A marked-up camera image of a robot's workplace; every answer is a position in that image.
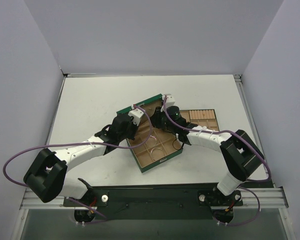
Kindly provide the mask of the green jewelry box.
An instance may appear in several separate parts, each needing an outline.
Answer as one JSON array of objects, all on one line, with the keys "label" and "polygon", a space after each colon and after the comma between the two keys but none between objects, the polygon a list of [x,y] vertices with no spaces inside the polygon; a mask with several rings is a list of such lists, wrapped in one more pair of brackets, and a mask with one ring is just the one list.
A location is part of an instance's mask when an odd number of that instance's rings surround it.
[{"label": "green jewelry box", "polygon": [[133,148],[130,151],[142,173],[183,152],[182,144],[177,141],[173,134],[154,127],[151,133],[149,131],[149,121],[146,116],[143,116],[134,140],[126,140],[129,146],[141,144],[141,146]]}]

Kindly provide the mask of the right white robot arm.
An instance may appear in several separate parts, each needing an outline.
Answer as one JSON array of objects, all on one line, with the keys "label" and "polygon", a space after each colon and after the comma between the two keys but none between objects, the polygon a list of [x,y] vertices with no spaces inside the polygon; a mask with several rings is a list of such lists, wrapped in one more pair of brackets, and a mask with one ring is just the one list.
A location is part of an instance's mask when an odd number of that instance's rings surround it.
[{"label": "right white robot arm", "polygon": [[228,172],[216,188],[224,196],[231,195],[265,163],[260,150],[241,129],[236,132],[208,129],[187,121],[177,106],[165,110],[156,107],[150,120],[153,127],[175,135],[185,145],[209,148],[223,155]]}]

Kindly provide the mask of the green tray with compartments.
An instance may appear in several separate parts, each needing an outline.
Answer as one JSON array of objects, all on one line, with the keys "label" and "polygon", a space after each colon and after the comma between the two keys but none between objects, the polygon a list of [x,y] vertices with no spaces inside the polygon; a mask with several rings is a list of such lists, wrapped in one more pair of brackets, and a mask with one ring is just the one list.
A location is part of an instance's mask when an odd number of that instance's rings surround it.
[{"label": "green tray with compartments", "polygon": [[180,114],[187,122],[205,126],[210,130],[219,131],[219,125],[214,109],[180,110]]}]

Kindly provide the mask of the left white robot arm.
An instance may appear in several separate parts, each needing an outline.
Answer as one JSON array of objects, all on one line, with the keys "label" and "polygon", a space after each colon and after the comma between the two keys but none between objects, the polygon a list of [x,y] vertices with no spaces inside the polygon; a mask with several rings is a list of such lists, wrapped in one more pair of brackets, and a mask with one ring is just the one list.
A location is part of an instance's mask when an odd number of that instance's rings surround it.
[{"label": "left white robot arm", "polygon": [[67,172],[96,157],[104,156],[117,149],[125,139],[133,139],[141,121],[141,116],[132,113],[118,114],[112,124],[84,141],[82,145],[58,149],[42,149],[23,181],[40,198],[48,203],[56,197],[74,198],[80,205],[91,203],[93,194],[88,183],[80,179],[67,178]]}]

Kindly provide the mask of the silver pearl bangle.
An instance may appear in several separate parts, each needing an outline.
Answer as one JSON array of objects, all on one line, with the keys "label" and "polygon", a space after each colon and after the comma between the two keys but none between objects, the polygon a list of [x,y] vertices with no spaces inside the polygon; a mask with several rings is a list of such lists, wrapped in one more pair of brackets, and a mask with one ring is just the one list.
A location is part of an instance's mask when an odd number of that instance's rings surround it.
[{"label": "silver pearl bangle", "polygon": [[161,159],[165,156],[165,152],[163,151],[162,148],[160,147],[154,147],[151,151],[150,151],[150,155],[153,159]]},{"label": "silver pearl bangle", "polygon": [[157,144],[158,140],[155,136],[151,135],[148,140],[146,141],[146,144],[149,146],[149,147],[153,147]]}]

